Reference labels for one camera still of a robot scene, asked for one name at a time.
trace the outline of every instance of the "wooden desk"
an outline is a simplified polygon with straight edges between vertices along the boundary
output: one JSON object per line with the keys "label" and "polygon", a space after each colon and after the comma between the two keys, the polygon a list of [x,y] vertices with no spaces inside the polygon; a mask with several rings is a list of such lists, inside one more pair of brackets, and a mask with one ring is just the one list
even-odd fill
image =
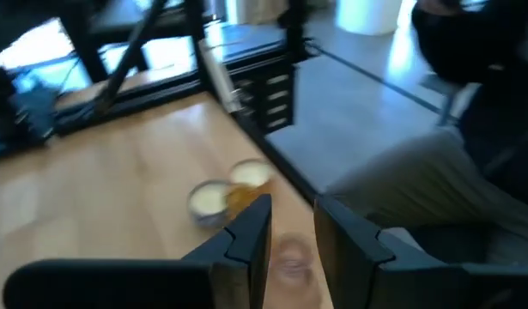
{"label": "wooden desk", "polygon": [[[0,163],[0,293],[10,272],[41,258],[181,258],[212,235],[187,215],[190,190],[248,158],[264,156],[199,94]],[[321,308],[332,308],[313,213],[281,175],[271,192],[274,237],[312,241]]]}

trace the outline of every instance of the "black metal frame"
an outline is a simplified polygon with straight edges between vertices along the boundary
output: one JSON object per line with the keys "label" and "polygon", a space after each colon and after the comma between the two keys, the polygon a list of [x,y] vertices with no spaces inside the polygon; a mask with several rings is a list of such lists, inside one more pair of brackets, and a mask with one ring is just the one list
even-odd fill
{"label": "black metal frame", "polygon": [[[201,0],[185,0],[184,2],[187,14],[186,20],[189,21],[188,30],[191,34],[193,50],[197,60],[197,70],[121,93],[118,92],[128,69],[135,62],[135,51],[139,49],[139,42],[143,41],[145,36],[149,34],[151,24],[155,23],[158,18],[159,12],[164,7],[164,2],[163,0],[154,1],[154,5],[147,13],[144,23],[132,34],[129,50],[124,54],[107,87],[93,100],[55,112],[55,131],[59,135],[68,135],[115,118],[141,112],[203,91],[208,91],[216,98],[216,101],[219,101],[200,49],[197,46],[197,42],[205,38],[202,14],[203,3]],[[234,81],[247,76],[261,75],[262,70],[266,68],[265,65],[273,63],[273,60],[282,59],[284,61],[287,59],[290,66],[294,68],[295,64],[309,58],[304,39],[305,0],[288,0],[288,5],[289,9],[281,17],[281,24],[285,27],[285,39],[283,41],[267,45],[261,51],[252,51],[244,57],[225,63]],[[304,199],[309,203],[313,203],[316,190],[266,139],[267,131],[258,127],[257,122],[243,113],[239,112],[231,116]]]}

